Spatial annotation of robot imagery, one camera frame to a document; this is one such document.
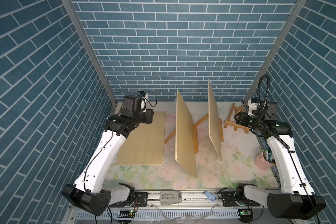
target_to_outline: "pen holder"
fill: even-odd
[[[272,168],[274,165],[276,165],[267,161],[263,156],[263,152],[255,157],[254,164],[260,170],[268,170],[269,168]]]

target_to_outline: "flat wooden board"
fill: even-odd
[[[219,110],[216,104],[214,92],[208,80],[208,114],[209,114],[209,137],[213,143],[216,153],[218,153],[219,159],[221,160],[221,145],[220,145],[220,127],[221,122],[219,122]]]
[[[178,90],[175,115],[175,160],[191,175],[197,177],[193,141],[193,118]]]
[[[166,112],[154,111],[151,124],[140,124],[121,146],[116,165],[163,164]]]

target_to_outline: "wooden easel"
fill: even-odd
[[[242,128],[244,129],[244,132],[246,134],[249,134],[249,130],[250,128],[239,125],[233,121],[231,121],[231,115],[233,114],[233,110],[235,110],[235,115],[238,114],[240,111],[244,111],[244,105],[241,105],[241,107],[236,107],[235,104],[232,104],[231,109],[229,111],[228,114],[228,118],[224,121],[224,128],[227,128],[228,125],[233,126],[234,127],[234,131],[237,131],[238,128]]]
[[[203,123],[203,121],[205,121],[206,119],[208,119],[209,114],[205,115],[202,119],[200,119],[197,123],[195,123],[193,125],[193,141],[194,141],[194,148],[195,148],[195,153],[198,153],[198,137],[197,137],[197,126],[200,125],[201,123]],[[172,131],[172,133],[170,135],[168,135],[168,137],[164,140],[164,143],[166,144],[173,136],[175,136],[175,129]],[[222,125],[220,125],[220,141],[224,141],[224,137],[223,137],[223,127]]]

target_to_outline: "blue brick wall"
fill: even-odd
[[[327,202],[320,219],[336,224],[336,0],[307,1],[268,73],[270,100],[291,124],[305,173]]]
[[[110,86],[165,101],[240,101],[295,0],[74,0]]]
[[[60,0],[0,0],[0,224],[62,221],[110,108]]]

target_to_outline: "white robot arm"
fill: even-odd
[[[265,99],[260,100],[260,84],[265,77],[267,90]],[[315,194],[305,176],[295,151],[290,125],[277,121],[277,103],[267,101],[269,88],[270,78],[264,75],[259,81],[258,97],[248,101],[248,113],[242,111],[234,118],[237,124],[251,128],[252,133],[266,139],[275,158],[281,189],[273,194],[255,185],[239,184],[236,198],[258,202],[268,207],[274,217],[310,219],[326,207],[326,202],[322,196]]]
[[[120,183],[111,189],[102,190],[102,185],[113,158],[129,133],[140,123],[152,123],[153,110],[146,109],[147,98],[148,94],[143,91],[139,91],[137,96],[125,96],[120,114],[108,118],[88,165],[74,184],[67,184],[62,190],[62,195],[71,204],[99,216],[111,204],[133,203],[134,187]]]

